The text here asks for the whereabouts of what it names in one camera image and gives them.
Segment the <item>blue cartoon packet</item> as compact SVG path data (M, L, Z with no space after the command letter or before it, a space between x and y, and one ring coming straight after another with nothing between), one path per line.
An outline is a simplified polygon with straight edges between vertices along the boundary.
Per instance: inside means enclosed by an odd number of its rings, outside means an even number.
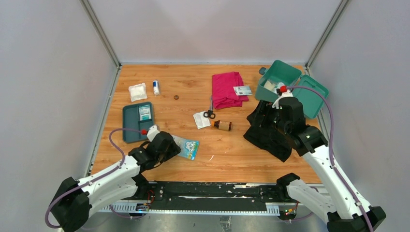
M195 160L200 142L184 139L184 138L181 138L175 135L172 135L172 137L175 143L179 146L181 150L178 153L178 156L189 159L189 160Z

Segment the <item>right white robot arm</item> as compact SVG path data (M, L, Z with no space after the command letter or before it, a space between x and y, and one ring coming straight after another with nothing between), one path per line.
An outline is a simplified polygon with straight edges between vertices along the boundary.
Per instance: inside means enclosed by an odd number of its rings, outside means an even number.
M329 194L329 198L324 197L290 173L277 180L279 200L302 203L323 220L330 232L373 232L386 219L385 211L372 206L347 178L323 133L306 123L303 105L297 98L259 101L247 119L247 141L280 161L286 161L296 151L313 168Z

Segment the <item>cotton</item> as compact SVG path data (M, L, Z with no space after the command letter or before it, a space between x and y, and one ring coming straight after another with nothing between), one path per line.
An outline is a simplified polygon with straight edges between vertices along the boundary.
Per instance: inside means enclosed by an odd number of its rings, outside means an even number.
M270 80L267 80L265 82L265 84L263 85L263 87L275 94L277 94L277 89L280 89L280 84L281 83L276 83L276 82L272 82Z

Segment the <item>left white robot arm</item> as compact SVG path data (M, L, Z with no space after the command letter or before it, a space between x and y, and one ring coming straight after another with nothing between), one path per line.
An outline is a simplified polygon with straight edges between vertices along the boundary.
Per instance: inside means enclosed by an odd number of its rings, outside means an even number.
M144 199L149 183L143 172L159 167L181 152L174 137L151 128L148 141L110 167L87 177L62 181L45 213L45 223L53 229L75 232L101 209L125 198Z

